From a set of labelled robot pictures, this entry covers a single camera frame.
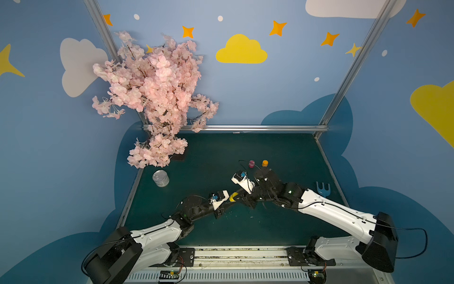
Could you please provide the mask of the yellow paint jar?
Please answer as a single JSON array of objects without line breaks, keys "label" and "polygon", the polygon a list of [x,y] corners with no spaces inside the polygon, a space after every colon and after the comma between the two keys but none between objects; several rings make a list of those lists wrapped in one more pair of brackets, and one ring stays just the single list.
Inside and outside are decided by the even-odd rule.
[{"label": "yellow paint jar", "polygon": [[238,196],[238,193],[237,192],[234,192],[230,197],[229,197],[229,201],[230,202],[236,202],[236,197]]}]

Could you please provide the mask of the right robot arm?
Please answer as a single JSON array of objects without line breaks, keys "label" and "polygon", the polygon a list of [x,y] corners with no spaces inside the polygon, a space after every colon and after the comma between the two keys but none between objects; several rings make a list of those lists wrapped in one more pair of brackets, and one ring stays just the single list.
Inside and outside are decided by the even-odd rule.
[{"label": "right robot arm", "polygon": [[346,247],[352,257],[360,257],[369,266],[385,272],[394,271],[398,247],[397,230],[390,215],[363,213],[333,202],[315,191],[294,182],[282,182],[271,169],[258,170],[250,179],[238,171],[231,179],[240,186],[231,200],[254,208],[258,201],[271,201],[292,211],[327,222],[349,234]]}]

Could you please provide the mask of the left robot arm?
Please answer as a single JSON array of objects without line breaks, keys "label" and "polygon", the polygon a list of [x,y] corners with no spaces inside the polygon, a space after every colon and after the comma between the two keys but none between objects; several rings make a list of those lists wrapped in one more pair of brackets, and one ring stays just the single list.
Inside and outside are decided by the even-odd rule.
[{"label": "left robot arm", "polygon": [[227,191],[217,192],[208,199],[191,195],[161,224],[132,231],[119,227],[87,254],[81,271],[93,284],[122,284],[130,274],[146,267],[173,265],[180,250],[176,241],[191,233],[194,222],[211,214],[218,218],[234,202]]}]

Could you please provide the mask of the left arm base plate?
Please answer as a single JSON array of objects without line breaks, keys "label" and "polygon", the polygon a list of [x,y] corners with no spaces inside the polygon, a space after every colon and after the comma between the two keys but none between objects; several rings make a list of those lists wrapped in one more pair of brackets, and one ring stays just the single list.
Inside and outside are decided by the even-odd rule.
[{"label": "left arm base plate", "polygon": [[183,265],[186,267],[193,267],[195,261],[194,248],[178,248],[171,249],[169,257],[162,264],[163,266],[172,267],[175,265]]}]

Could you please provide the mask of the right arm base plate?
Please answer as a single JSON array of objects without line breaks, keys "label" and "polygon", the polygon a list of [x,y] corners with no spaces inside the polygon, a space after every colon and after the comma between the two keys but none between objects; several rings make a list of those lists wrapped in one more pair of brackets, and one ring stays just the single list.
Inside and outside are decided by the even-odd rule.
[{"label": "right arm base plate", "polygon": [[336,266],[335,259],[324,259],[313,248],[292,246],[286,248],[286,253],[290,266]]}]

